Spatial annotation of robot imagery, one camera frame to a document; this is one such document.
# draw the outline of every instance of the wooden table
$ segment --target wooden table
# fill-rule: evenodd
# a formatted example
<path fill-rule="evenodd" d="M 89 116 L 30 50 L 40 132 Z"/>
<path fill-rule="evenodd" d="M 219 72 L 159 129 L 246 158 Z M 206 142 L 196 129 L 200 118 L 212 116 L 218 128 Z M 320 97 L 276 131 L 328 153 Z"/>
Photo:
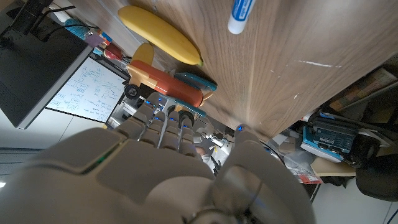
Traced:
<path fill-rule="evenodd" d="M 116 13 L 130 2 L 70 2 L 126 52 L 137 49 L 137 34 Z M 158 49 L 156 67 L 192 71 L 217 82 L 202 108 L 231 128 L 252 126 L 264 140 L 398 51 L 397 1 L 257 0 L 239 35 L 227 29 L 232 0 L 131 2 L 182 31 L 205 62 L 202 68 L 183 65 Z"/>

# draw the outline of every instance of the yellow banana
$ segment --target yellow banana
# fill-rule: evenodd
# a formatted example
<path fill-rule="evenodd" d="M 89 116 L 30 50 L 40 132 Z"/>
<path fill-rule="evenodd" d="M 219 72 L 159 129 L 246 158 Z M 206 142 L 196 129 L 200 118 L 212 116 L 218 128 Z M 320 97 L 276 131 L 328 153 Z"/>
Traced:
<path fill-rule="evenodd" d="M 195 46 L 176 28 L 153 13 L 136 6 L 126 6 L 119 9 L 118 14 L 124 25 L 177 60 L 190 65 L 203 65 Z"/>

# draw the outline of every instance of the cable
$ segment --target cable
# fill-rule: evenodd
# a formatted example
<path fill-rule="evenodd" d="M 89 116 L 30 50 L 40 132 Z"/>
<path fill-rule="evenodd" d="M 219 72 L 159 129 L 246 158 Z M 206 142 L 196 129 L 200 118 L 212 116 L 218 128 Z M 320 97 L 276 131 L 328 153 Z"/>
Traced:
<path fill-rule="evenodd" d="M 285 161 L 281 158 L 281 156 L 275 151 L 273 150 L 269 145 L 267 145 L 265 142 L 261 142 L 263 143 L 268 149 L 272 150 L 272 152 L 274 152 L 276 154 L 276 156 L 280 159 L 280 161 L 286 166 Z"/>
<path fill-rule="evenodd" d="M 395 215 L 397 215 L 398 213 L 398 209 L 396 210 L 396 212 L 394 212 L 394 214 L 392 214 L 391 218 L 388 220 L 387 224 L 390 224 L 391 220 L 395 217 Z"/>
<path fill-rule="evenodd" d="M 58 27 L 58 28 L 54 29 L 54 30 L 51 31 L 49 34 L 47 34 L 47 35 L 44 37 L 44 39 L 42 40 L 42 42 L 47 42 L 47 41 L 49 40 L 49 38 L 51 37 L 51 35 L 52 35 L 55 31 L 60 30 L 60 29 L 63 29 L 63 28 L 67 28 L 67 27 L 87 27 L 87 28 L 99 29 L 98 27 L 88 26 L 88 25 L 79 25 L 79 24 L 61 26 L 61 27 Z"/>
<path fill-rule="evenodd" d="M 42 23 L 42 21 L 44 20 L 44 18 L 51 12 L 61 12 L 61 11 L 65 11 L 68 9 L 75 9 L 75 6 L 68 6 L 68 7 L 63 7 L 60 9 L 53 9 L 53 10 L 48 10 L 47 12 L 43 13 L 42 16 L 40 17 L 40 19 L 35 23 L 35 25 L 32 27 L 32 31 L 35 31 L 37 29 L 37 27 L 40 25 L 40 23 Z"/>

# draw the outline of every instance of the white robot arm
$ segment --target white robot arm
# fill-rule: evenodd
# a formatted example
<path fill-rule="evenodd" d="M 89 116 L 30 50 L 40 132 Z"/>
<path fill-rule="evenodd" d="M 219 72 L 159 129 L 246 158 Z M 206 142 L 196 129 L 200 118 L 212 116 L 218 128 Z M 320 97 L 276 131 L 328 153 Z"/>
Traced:
<path fill-rule="evenodd" d="M 177 114 L 153 117 L 158 99 L 25 163 L 0 191 L 0 223 L 315 223 L 304 188 L 249 127 L 214 177 L 188 120 L 179 130 Z"/>

